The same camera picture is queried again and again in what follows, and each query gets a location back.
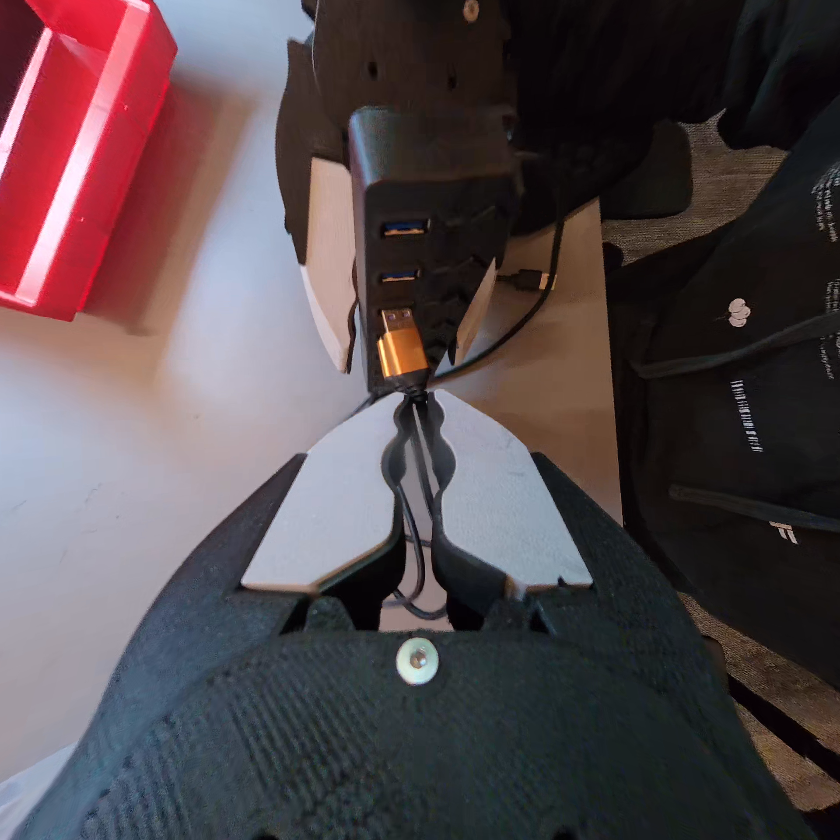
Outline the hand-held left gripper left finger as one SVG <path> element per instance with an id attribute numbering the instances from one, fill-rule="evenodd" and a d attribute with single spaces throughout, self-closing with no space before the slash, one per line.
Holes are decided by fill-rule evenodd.
<path id="1" fill-rule="evenodd" d="M 306 453 L 244 572 L 259 592 L 325 592 L 396 543 L 403 527 L 400 393 L 347 419 Z"/>

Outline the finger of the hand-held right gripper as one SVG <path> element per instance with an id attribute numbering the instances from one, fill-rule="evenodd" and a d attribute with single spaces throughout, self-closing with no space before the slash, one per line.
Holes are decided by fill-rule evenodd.
<path id="1" fill-rule="evenodd" d="M 497 204 L 438 224 L 427 258 L 427 360 L 466 359 L 487 315 L 509 237 L 511 211 Z"/>
<path id="2" fill-rule="evenodd" d="M 350 171 L 339 162 L 311 159 L 303 286 L 324 349 L 342 374 L 351 371 L 354 314 L 354 207 Z"/>

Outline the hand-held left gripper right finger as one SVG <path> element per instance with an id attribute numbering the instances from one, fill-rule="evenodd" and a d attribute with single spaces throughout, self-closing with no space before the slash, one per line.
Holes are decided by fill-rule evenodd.
<path id="1" fill-rule="evenodd" d="M 590 573 L 531 453 L 513 433 L 446 390 L 428 396 L 437 481 L 432 562 L 457 601 L 522 601 Z"/>

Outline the black usb cable orange plugs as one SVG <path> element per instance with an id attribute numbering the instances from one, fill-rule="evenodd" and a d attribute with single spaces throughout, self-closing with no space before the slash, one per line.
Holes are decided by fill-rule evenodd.
<path id="1" fill-rule="evenodd" d="M 424 344 L 410 308 L 383 310 L 381 312 L 383 335 L 377 340 L 376 348 L 380 358 L 381 371 L 386 381 L 404 394 L 409 401 L 407 410 L 407 434 L 411 445 L 413 460 L 421 487 L 423 501 L 429 514 L 433 512 L 433 492 L 429 478 L 424 445 L 421 441 L 420 416 L 427 407 L 427 384 L 430 369 Z M 446 605 L 434 610 L 427 610 L 417 605 L 417 599 L 424 592 L 427 581 L 425 549 L 430 548 L 429 541 L 423 541 L 416 518 L 403 483 L 396 486 L 396 498 L 404 523 L 404 539 L 413 548 L 416 579 L 410 594 L 395 589 L 388 607 L 401 607 L 411 616 L 424 623 L 442 620 L 447 615 Z"/>

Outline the black usb hub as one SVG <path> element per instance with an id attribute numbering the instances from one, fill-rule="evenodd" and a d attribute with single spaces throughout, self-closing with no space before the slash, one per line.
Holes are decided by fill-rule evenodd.
<path id="1" fill-rule="evenodd" d="M 501 266 L 521 194 L 519 165 L 492 108 L 433 113 L 362 108 L 349 125 L 364 375 L 375 396 L 425 386 Z M 384 312 L 408 311 L 423 357 L 386 376 Z"/>

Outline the red plastic bin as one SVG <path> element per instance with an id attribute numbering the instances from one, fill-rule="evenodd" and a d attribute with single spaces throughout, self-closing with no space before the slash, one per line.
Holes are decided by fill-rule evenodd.
<path id="1" fill-rule="evenodd" d="M 151 1 L 1 2 L 3 309 L 84 309 L 175 56 Z"/>

